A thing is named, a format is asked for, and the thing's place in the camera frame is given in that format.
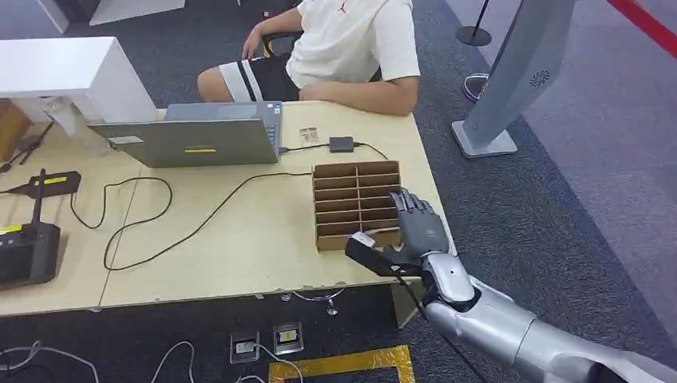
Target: cardboard box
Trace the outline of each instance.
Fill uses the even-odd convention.
[[[9,100],[0,100],[0,160],[9,161],[31,122]]]
[[[315,166],[313,199],[318,250],[343,250],[356,231],[375,239],[376,247],[399,244],[398,212],[389,195],[399,190],[397,161]]]

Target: laptop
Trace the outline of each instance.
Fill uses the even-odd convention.
[[[149,168],[275,164],[282,103],[172,104],[162,121],[90,124]]]

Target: person's knee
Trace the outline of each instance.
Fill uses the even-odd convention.
[[[224,77],[219,68],[210,68],[197,77],[197,88],[205,102],[232,102]]]

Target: person's arm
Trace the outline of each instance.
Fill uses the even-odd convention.
[[[301,89],[299,97],[302,101],[331,101],[366,112],[406,116],[418,99],[418,77],[366,84],[319,82]]]
[[[411,9],[410,0],[389,0],[374,17],[372,53],[381,66],[383,81],[310,84],[301,89],[301,100],[333,101],[373,113],[411,113],[420,76]]]
[[[292,8],[283,14],[256,24],[249,33],[249,37],[242,47],[242,58],[254,58],[256,50],[261,44],[261,38],[267,34],[278,32],[297,32],[301,28],[301,13],[297,8]]]

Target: black shorts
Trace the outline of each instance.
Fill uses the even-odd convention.
[[[297,101],[299,89],[287,74],[289,54],[219,66],[233,101]]]

